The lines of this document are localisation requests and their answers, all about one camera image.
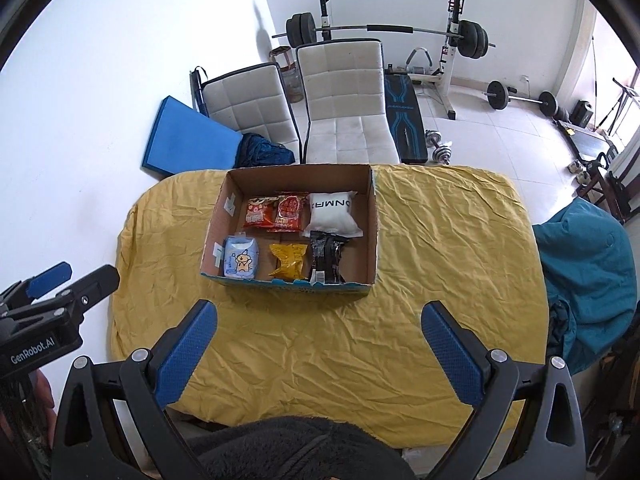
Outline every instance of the yellow sheet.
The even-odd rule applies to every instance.
[[[120,234],[115,358],[150,348],[199,298],[218,307],[218,332],[176,409],[231,426],[320,415],[393,447],[446,444],[470,409],[422,338],[420,311],[430,300],[441,300],[487,347],[543,362],[542,268],[527,213],[505,177],[375,166],[378,276],[361,297],[224,286],[200,276],[223,176],[163,180],[136,203]]]

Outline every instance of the white tape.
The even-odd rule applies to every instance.
[[[220,263],[222,263],[222,258],[225,256],[225,250],[218,242],[213,244],[213,257],[216,259],[216,269],[220,268]]]
[[[225,200],[225,211],[231,216],[236,212],[236,194],[232,193],[229,198]]]

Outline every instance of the hand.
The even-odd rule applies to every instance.
[[[53,434],[56,429],[56,412],[53,410],[55,402],[53,401],[53,394],[51,393],[51,385],[40,370],[36,370],[36,383],[33,387],[33,393],[44,411],[47,420],[47,439],[49,441],[49,447],[52,447]],[[0,413],[0,429],[4,431],[9,439],[12,438],[11,429],[2,413]]]

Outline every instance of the open box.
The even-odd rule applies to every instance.
[[[274,196],[278,192],[335,193],[356,191],[351,203],[351,216],[363,235],[352,238],[342,248],[340,274],[345,283],[329,285],[305,280],[286,282],[272,279],[277,259],[269,244],[309,243],[299,233],[270,233],[265,229],[244,226],[250,198]],[[305,203],[302,226],[309,224],[310,209]],[[258,266],[255,279],[238,280],[224,275],[224,247],[229,235],[245,232],[258,243]],[[295,166],[265,166],[230,170],[220,188],[209,231],[205,241],[200,273],[229,285],[277,286],[295,290],[362,292],[368,291],[376,278],[376,250],[378,244],[378,214],[373,186],[373,174],[367,164],[303,164]],[[312,263],[311,247],[305,253],[302,274],[309,277]]]

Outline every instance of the teal blanket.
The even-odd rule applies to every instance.
[[[549,303],[546,353],[562,356],[575,374],[631,323],[638,294],[631,244],[613,216],[581,198],[533,232]]]

